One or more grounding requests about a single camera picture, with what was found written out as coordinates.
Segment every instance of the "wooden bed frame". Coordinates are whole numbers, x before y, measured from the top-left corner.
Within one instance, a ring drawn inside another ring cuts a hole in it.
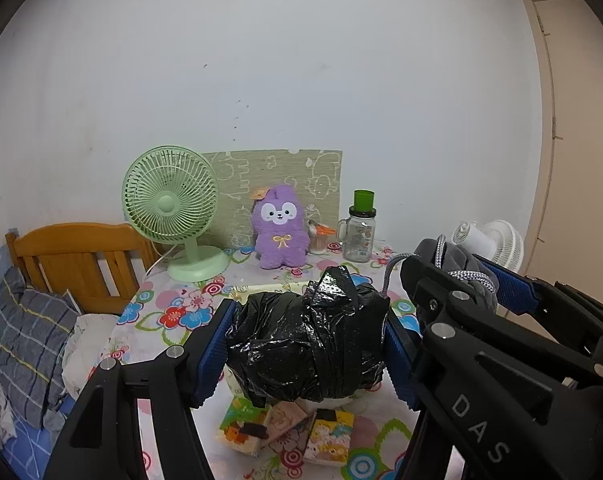
[[[121,314],[139,288],[130,251],[138,251],[146,270],[156,260],[152,243],[128,224],[54,224],[16,237],[6,234],[13,265],[38,289],[70,290],[87,314]],[[98,265],[103,253],[118,296],[111,296]]]

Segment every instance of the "black plastic bag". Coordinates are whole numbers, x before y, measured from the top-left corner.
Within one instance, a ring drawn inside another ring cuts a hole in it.
[[[381,381],[389,299],[328,267],[303,297],[251,294],[226,335],[229,360],[255,406],[271,399],[341,399]]]

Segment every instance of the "beige door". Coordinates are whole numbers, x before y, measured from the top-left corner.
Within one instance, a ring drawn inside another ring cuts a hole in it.
[[[542,153],[549,171],[539,174],[541,222],[525,272],[603,303],[603,25],[583,0],[532,4],[547,54],[539,63],[549,66],[549,80],[541,70],[542,87],[552,99],[554,131]],[[544,108],[547,116],[547,100]]]

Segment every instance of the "fan center cap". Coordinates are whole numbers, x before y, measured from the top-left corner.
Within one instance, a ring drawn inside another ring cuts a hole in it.
[[[176,208],[177,203],[175,197],[169,193],[162,194],[157,198],[157,207],[164,213],[171,213]]]

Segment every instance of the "blue bed sheet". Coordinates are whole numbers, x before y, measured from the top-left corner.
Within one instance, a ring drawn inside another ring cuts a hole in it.
[[[67,396],[60,411],[70,413],[75,401]],[[13,412],[16,438],[10,439],[2,450],[3,457],[21,480],[40,480],[51,456],[51,434],[48,430],[36,430]]]

